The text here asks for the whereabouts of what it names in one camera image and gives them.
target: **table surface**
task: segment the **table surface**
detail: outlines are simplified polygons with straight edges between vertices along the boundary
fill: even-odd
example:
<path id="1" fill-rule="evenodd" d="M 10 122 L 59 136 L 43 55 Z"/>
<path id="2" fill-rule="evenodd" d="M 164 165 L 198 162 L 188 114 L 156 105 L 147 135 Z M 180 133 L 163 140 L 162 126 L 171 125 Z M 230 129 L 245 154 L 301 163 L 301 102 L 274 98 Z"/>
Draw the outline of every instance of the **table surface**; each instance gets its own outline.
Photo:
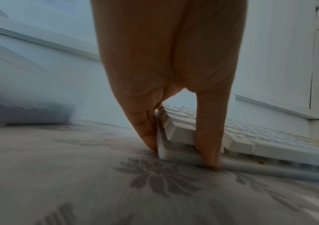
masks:
<path id="1" fill-rule="evenodd" d="M 163 162 L 129 128 L 0 128 L 0 224 L 319 225 L 319 183 Z"/>

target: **paper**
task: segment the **paper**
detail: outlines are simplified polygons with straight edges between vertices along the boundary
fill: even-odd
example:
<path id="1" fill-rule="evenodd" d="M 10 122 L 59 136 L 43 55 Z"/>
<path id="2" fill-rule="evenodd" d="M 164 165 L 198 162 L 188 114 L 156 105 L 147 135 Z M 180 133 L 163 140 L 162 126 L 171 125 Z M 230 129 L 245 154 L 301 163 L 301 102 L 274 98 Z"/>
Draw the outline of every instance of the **paper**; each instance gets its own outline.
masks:
<path id="1" fill-rule="evenodd" d="M 78 0 L 36 0 L 37 2 L 74 13 Z"/>

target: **human hand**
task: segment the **human hand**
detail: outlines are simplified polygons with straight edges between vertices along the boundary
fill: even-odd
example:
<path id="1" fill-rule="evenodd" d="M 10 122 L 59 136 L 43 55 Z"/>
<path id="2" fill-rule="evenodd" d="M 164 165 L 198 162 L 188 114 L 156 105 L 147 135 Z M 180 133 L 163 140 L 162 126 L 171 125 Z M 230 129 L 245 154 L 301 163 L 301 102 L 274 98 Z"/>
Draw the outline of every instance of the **human hand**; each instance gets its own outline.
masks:
<path id="1" fill-rule="evenodd" d="M 111 89 L 145 144 L 157 150 L 154 111 L 187 88 L 197 95 L 196 146 L 218 167 L 246 0 L 92 0 L 92 6 Z"/>

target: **transparent plastic container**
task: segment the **transparent plastic container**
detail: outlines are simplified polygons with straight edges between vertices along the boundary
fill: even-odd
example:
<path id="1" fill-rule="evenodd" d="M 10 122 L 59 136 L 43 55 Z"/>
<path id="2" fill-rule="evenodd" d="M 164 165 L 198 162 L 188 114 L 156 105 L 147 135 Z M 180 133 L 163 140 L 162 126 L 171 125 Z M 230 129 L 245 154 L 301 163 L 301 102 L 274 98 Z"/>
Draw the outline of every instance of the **transparent plastic container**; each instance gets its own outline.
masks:
<path id="1" fill-rule="evenodd" d="M 0 126 L 76 123 L 85 100 L 64 80 L 0 45 Z"/>

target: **white keyboard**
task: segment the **white keyboard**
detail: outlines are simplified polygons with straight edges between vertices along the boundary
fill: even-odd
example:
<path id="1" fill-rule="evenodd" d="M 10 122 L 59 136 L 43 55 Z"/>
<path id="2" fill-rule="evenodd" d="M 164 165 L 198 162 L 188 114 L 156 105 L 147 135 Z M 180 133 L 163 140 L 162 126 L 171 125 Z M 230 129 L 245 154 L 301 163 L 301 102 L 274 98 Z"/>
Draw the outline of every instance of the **white keyboard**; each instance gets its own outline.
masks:
<path id="1" fill-rule="evenodd" d="M 163 104 L 157 114 L 162 160 L 205 165 L 194 147 L 196 110 Z M 237 120 L 226 119 L 224 169 L 319 181 L 319 142 Z"/>

